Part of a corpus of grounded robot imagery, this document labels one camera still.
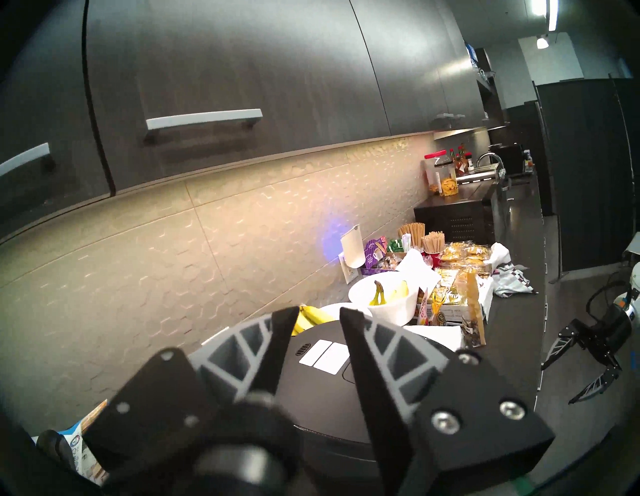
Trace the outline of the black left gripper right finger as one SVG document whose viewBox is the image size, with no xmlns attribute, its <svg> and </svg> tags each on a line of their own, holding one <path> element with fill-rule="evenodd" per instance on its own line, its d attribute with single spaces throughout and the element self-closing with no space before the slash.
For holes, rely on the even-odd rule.
<svg viewBox="0 0 640 496">
<path fill-rule="evenodd" d="M 340 310 L 385 495 L 466 495 L 526 475 L 555 439 L 485 358 Z"/>
</svg>

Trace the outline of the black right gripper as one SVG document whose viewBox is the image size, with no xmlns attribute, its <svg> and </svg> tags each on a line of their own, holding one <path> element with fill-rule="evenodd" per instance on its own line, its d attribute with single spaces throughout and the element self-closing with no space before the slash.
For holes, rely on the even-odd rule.
<svg viewBox="0 0 640 496">
<path fill-rule="evenodd" d="M 565 330 L 565 334 L 559 333 L 549 349 L 541 364 L 541 371 L 548 369 L 576 344 L 607 367 L 597 379 L 568 401 L 569 405 L 573 405 L 603 394 L 620 377 L 622 366 L 615 354 L 632 334 L 633 305 L 612 304 L 596 324 L 588 326 L 575 319 L 575 325 L 571 324 Z"/>
</svg>

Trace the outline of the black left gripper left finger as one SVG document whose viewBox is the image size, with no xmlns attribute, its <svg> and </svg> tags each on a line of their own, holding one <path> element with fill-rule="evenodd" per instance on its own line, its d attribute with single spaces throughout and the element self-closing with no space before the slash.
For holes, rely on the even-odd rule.
<svg viewBox="0 0 640 496">
<path fill-rule="evenodd" d="M 300 433 L 275 394 L 300 310 L 277 310 L 187 356 L 162 349 L 84 436 L 102 489 L 289 489 Z"/>
</svg>

